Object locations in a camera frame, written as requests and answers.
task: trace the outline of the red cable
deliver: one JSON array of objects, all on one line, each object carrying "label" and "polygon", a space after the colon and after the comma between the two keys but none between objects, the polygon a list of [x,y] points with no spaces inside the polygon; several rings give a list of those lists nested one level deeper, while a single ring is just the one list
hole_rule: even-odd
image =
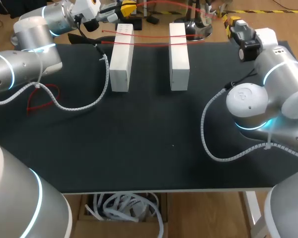
[{"label": "red cable", "polygon": [[[60,96],[60,90],[59,90],[59,88],[58,88],[56,85],[54,85],[54,84],[45,84],[45,86],[47,86],[47,87],[55,87],[55,88],[57,89],[57,91],[58,91],[58,95],[57,95],[57,97],[56,97],[56,100],[58,100],[58,98],[59,98],[59,96]],[[32,92],[32,93],[30,94],[30,96],[29,96],[28,104],[27,104],[27,107],[26,107],[26,114],[27,114],[27,115],[29,114],[29,111],[36,110],[36,109],[40,109],[40,108],[43,108],[43,107],[46,107],[46,106],[48,106],[48,105],[53,104],[53,101],[50,101],[50,102],[48,102],[48,103],[45,103],[45,104],[42,104],[42,105],[39,105],[39,106],[30,107],[30,101],[31,101],[31,99],[32,99],[32,97],[33,97],[33,95],[34,95],[34,93],[35,93],[37,90],[38,90],[38,88],[35,88],[35,89],[33,90],[33,92]]]},{"label": "red cable", "polygon": [[126,34],[126,33],[120,33],[117,31],[107,31],[107,30],[102,30],[101,32],[109,32],[109,33],[116,33],[119,35],[124,35],[124,36],[135,36],[135,37],[145,37],[145,38],[170,38],[170,37],[186,37],[186,36],[203,36],[203,35],[179,35],[179,36],[142,36],[142,35],[134,35],[134,34]]},{"label": "red cable", "polygon": [[[180,2],[174,2],[174,1],[168,1],[168,0],[151,0],[151,1],[147,1],[147,2],[141,2],[141,3],[137,4],[136,6],[142,6],[142,5],[145,5],[145,4],[152,4],[152,3],[159,3],[159,2],[160,3],[169,3],[169,4],[173,4],[173,5],[178,5],[178,6],[182,6],[182,7],[185,7],[185,8],[190,8],[190,9],[192,9],[194,11],[197,11],[197,12],[202,12],[200,9],[189,6],[187,4],[180,3]],[[211,18],[219,18],[219,17],[215,16],[214,14],[205,14],[205,16],[209,16]]]},{"label": "red cable", "polygon": [[176,43],[176,44],[159,44],[159,45],[153,45],[153,44],[139,44],[139,43],[124,43],[124,42],[111,42],[111,41],[102,41],[102,44],[119,44],[119,45],[134,45],[134,46],[142,46],[142,47],[166,47],[166,46],[179,46],[179,45],[192,45],[192,44],[200,44],[204,41],[189,41],[186,43]]}]

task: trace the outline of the white spiral cable wrap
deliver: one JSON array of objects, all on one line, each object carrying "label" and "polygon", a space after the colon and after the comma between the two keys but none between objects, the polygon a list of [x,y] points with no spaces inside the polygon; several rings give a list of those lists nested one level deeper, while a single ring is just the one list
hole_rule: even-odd
[{"label": "white spiral cable wrap", "polygon": [[[150,200],[141,197],[139,195],[136,195],[134,193],[115,193],[112,196],[110,196],[102,206],[103,213],[106,217],[101,217],[98,213],[98,209],[101,207],[101,203],[104,197],[104,194],[100,194],[99,200],[97,200],[97,194],[94,194],[93,199],[93,209],[94,211],[86,204],[85,208],[87,211],[91,213],[95,218],[97,218],[100,221],[132,221],[132,222],[139,222],[139,217],[132,217],[129,215],[126,215],[123,213],[125,210],[130,210],[132,206],[138,202],[141,202],[144,207],[145,206],[151,206],[154,209],[154,213],[151,215],[157,215],[158,223],[159,223],[159,234],[158,238],[162,238],[163,236],[163,220],[162,216],[159,212],[159,200],[158,197],[154,193],[150,193],[153,195],[156,199],[157,204],[154,204]],[[111,207],[108,207],[110,201],[115,200],[114,204]]]},{"label": "white spiral cable wrap", "polygon": [[[265,143],[260,143],[260,144],[257,144],[257,145],[254,145],[250,148],[248,148],[247,150],[244,150],[243,152],[240,152],[239,154],[235,155],[235,156],[232,156],[232,157],[228,157],[228,158],[218,158],[216,156],[214,156],[208,149],[207,147],[207,144],[205,142],[205,137],[204,137],[204,120],[205,120],[205,115],[207,113],[207,110],[209,108],[209,106],[211,105],[212,102],[215,101],[216,98],[218,98],[220,95],[222,95],[224,92],[226,91],[226,89],[222,89],[221,91],[219,91],[214,97],[212,97],[209,102],[206,104],[204,110],[203,110],[203,113],[202,113],[202,117],[201,117],[201,140],[202,140],[202,144],[203,144],[203,147],[205,149],[205,151],[207,152],[207,154],[215,161],[218,161],[218,162],[229,162],[229,161],[233,161],[233,160],[236,160],[244,155],[247,155],[248,153],[252,152],[253,150],[256,150],[256,149],[259,149],[259,148],[263,148],[263,147],[266,147],[268,145],[267,142]],[[286,147],[286,146],[283,146],[283,145],[280,145],[280,144],[277,144],[277,143],[270,143],[270,146],[272,147],[277,147],[277,148],[280,148],[292,155],[295,155],[298,157],[298,152]]]},{"label": "white spiral cable wrap", "polygon": [[13,99],[15,99],[17,96],[19,96],[21,93],[24,92],[25,89],[27,89],[28,87],[32,86],[32,85],[39,85],[40,87],[42,87],[50,96],[50,98],[52,99],[53,103],[60,109],[64,110],[64,111],[68,111],[68,112],[75,112],[75,111],[81,111],[81,110],[85,110],[88,108],[93,107],[94,105],[96,105],[105,95],[105,92],[107,90],[107,86],[108,86],[108,82],[109,82],[109,62],[108,62],[108,58],[106,54],[103,54],[103,58],[100,60],[105,60],[105,65],[106,65],[106,80],[105,80],[105,86],[104,89],[102,91],[102,93],[100,94],[100,96],[97,98],[96,101],[94,101],[93,103],[84,106],[84,107],[80,107],[80,108],[66,108],[63,107],[59,104],[59,102],[56,100],[56,98],[54,97],[53,93],[50,91],[50,89],[48,89],[44,84],[39,83],[39,82],[31,82],[26,84],[24,87],[22,87],[20,90],[18,90],[15,94],[13,94],[11,97],[9,97],[8,99],[1,101],[0,102],[0,106],[7,104],[9,102],[11,102]]}]

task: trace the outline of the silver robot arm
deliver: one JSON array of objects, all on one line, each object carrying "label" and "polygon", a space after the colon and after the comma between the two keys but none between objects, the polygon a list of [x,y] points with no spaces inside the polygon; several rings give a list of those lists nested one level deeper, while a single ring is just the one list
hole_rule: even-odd
[{"label": "silver robot arm", "polygon": [[22,51],[0,52],[0,92],[49,75],[62,68],[62,61],[47,22],[42,17],[18,21],[14,31]]},{"label": "silver robot arm", "polygon": [[14,25],[21,51],[0,52],[0,92],[52,74],[62,68],[53,36],[67,33],[83,23],[88,31],[98,22],[115,22],[136,9],[135,2],[103,5],[98,0],[63,0],[20,17]]},{"label": "silver robot arm", "polygon": [[[241,24],[247,29],[244,21]],[[262,84],[233,87],[226,98],[227,108],[246,137],[271,138],[298,152],[298,61],[278,45],[271,29],[255,30],[248,42],[241,44],[239,56],[241,60],[249,55],[256,58],[255,70]]]},{"label": "silver robot arm", "polygon": [[75,3],[63,0],[28,12],[20,20],[41,16],[47,21],[51,34],[57,37],[77,29],[76,17],[81,17],[81,22],[91,32],[98,28],[98,22],[118,22],[135,9],[135,2],[131,0],[102,5],[99,0],[76,0]]}]

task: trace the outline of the white block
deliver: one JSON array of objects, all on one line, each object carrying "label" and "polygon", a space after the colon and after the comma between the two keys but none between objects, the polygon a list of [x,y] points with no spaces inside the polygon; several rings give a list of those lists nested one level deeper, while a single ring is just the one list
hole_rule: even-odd
[{"label": "white block", "polygon": [[[133,34],[132,24],[118,24],[117,32]],[[115,42],[134,43],[133,36],[119,35],[116,33]],[[114,92],[128,92],[131,65],[133,61],[134,45],[115,44],[111,56],[109,75],[111,89]]]},{"label": "white block", "polygon": [[[185,35],[184,23],[170,23],[170,36]],[[186,37],[170,37],[170,44],[186,43]],[[169,46],[170,84],[172,91],[188,89],[190,65],[187,44]]]}]

